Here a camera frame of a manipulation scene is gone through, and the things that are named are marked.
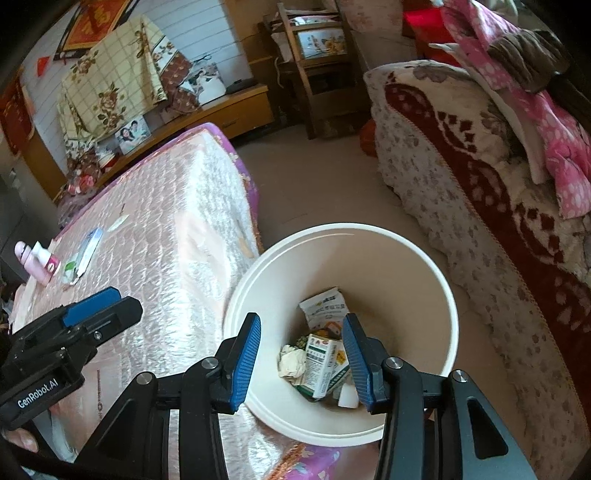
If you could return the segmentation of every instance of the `wooden cabinet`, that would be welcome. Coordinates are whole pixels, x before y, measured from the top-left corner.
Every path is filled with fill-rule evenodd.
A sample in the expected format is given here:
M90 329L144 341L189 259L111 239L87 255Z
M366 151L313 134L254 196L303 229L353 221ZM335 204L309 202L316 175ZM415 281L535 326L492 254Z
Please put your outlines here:
M211 122L217 125L226 137L233 138L270 124L273 121L273 113L267 90L265 85L256 85L209 102L197 112L175 118L152 132L152 136L138 148L117 160L115 165L99 178L97 186L109 183L161 141L197 125Z
M66 176L57 166L39 133L35 131L26 147L21 151L22 158L33 176L45 190L49 198L56 198L66 183Z

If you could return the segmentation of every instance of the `white wall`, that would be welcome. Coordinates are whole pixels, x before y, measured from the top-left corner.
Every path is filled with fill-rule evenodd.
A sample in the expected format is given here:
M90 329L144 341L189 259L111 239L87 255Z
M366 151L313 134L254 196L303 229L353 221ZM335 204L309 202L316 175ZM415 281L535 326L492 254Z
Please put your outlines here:
M76 7L49 29L23 62L23 85L35 107L33 121L47 149L64 173L67 171L63 134L57 118L57 97L61 79L74 60L53 61L57 45ZM212 53L212 61L227 85L251 76L242 46L225 14L224 0L139 0L131 17L145 14L189 59ZM37 59L50 56L50 64L37 77Z

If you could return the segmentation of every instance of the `framed photo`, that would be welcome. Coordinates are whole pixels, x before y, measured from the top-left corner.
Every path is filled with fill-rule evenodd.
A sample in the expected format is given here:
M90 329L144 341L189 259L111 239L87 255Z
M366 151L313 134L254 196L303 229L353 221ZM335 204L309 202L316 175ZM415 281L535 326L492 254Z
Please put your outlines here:
M342 28L319 28L298 32L301 53L305 59L347 53Z
M115 138L123 155L136 149L151 136L152 133L142 115L138 115L115 132Z
M79 59L87 54L109 33L129 20L138 1L93 0L86 2L85 6L79 5L61 37L53 59Z

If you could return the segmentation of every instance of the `blue gripper pad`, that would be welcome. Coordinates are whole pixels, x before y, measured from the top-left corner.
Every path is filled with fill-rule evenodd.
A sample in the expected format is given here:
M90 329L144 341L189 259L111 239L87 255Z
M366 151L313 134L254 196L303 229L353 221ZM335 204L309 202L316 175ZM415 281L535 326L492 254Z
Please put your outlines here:
M371 384L371 375L367 362L359 347L357 337L351 328L349 315L345 317L345 321L343 322L343 344L347 353L347 360L349 360L349 368L353 374L353 382L357 389L359 401L368 411L371 411L376 403Z
M62 322L65 327L77 325L120 300L121 293L119 293L119 290L115 287L107 287L84 300L72 304L64 315Z
M246 392L251 382L252 370L255 366L256 354L261 343L261 319L255 313L249 313L246 317L251 321L249 332L244 341L244 346L232 378L232 395L230 396L230 408L236 412L238 407L246 400Z

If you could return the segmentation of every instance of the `plastic packet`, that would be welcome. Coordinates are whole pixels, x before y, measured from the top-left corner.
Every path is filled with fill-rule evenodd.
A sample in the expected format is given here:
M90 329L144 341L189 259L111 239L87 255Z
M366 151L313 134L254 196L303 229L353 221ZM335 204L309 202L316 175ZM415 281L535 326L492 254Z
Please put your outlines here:
M312 332L329 329L340 338L343 319L349 313L349 309L337 287L300 302L300 308L306 315L306 322Z
M301 385L296 388L306 397L315 400L324 398L335 368L338 340L310 334L306 345L306 373Z

